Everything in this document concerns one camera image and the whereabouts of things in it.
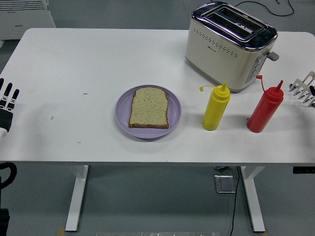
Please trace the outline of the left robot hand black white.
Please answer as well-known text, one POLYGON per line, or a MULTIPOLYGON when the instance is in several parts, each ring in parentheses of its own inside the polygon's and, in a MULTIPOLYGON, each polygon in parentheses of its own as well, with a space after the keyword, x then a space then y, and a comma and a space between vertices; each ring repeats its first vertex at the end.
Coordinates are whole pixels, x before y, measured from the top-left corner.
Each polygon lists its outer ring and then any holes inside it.
POLYGON ((19 95, 19 89, 15 89, 12 96, 10 93, 13 84, 10 82, 6 86, 4 93, 0 96, 0 141, 9 132, 13 121, 13 109, 19 95))

